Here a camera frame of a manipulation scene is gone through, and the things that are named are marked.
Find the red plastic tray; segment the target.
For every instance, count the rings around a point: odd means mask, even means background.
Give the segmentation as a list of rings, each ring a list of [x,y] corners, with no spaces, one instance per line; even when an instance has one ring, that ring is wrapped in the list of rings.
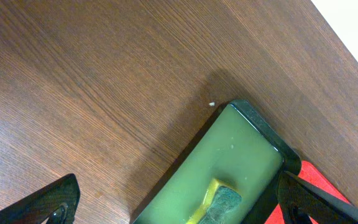
[[[298,176],[280,175],[278,205],[267,223],[352,223],[349,201],[310,162],[302,161]]]

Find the yellow green scrub sponge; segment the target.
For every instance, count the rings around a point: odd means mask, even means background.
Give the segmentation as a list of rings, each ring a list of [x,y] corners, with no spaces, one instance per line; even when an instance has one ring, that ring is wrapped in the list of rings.
[[[229,213],[242,202],[242,196],[227,183],[212,179],[201,205],[195,210],[186,224],[224,223]]]

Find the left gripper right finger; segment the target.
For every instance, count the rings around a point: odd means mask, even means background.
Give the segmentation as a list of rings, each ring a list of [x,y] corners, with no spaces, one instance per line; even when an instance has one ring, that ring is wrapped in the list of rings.
[[[277,199],[285,223],[357,223],[358,208],[290,172],[280,174]]]

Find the dark green tray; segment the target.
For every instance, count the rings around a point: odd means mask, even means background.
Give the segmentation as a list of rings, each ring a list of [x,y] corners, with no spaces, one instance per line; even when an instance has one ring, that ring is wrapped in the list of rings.
[[[278,204],[280,174],[300,170],[296,152],[247,101],[234,100],[207,122],[131,221],[186,223],[201,205],[209,183],[218,179],[242,196],[224,223],[264,223]]]

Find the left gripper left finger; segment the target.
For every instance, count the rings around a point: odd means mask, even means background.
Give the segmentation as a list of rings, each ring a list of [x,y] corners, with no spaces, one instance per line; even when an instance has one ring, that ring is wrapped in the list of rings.
[[[75,174],[67,174],[0,210],[0,223],[72,224],[80,200]]]

